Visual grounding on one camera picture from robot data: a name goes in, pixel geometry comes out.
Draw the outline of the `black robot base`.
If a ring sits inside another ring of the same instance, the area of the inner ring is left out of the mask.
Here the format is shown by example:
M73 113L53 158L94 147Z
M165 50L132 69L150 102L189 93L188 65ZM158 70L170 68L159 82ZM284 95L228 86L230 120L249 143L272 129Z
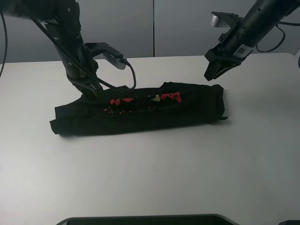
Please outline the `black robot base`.
M123 216L123 217L71 217L59 225L235 225L236 222L218 214Z

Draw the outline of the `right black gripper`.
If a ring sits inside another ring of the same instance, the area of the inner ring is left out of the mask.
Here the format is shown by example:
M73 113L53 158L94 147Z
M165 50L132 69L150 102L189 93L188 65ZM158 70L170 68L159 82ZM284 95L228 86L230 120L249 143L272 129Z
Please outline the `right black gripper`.
M252 33L228 32L222 34L219 44L205 54L209 64L204 77L207 81L217 79L227 71L239 66L252 51Z

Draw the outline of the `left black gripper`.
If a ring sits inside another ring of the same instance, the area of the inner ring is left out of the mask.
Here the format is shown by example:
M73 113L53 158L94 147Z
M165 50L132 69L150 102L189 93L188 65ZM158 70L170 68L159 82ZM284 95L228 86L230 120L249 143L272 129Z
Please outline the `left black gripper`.
M68 80L88 100L95 100L103 87L95 80L97 63L85 44L79 45L75 51L68 52L63 60Z

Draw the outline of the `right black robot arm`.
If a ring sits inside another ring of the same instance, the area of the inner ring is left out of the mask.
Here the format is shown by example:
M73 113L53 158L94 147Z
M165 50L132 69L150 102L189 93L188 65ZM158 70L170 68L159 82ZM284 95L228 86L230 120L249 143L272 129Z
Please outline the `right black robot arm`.
M278 23L300 7L298 0L258 0L244 17L233 13L212 12L213 27L229 27L219 44L208 50L209 65L204 77L211 81L241 65L257 44Z

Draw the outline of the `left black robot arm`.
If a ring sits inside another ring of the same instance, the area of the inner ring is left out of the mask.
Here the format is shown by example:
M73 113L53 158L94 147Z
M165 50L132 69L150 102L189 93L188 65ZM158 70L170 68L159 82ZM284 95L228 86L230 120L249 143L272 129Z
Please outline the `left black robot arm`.
M80 8L75 0L2 0L2 14L45 24L54 39L68 80L87 98L96 99L102 90L96 81L98 64L81 36Z

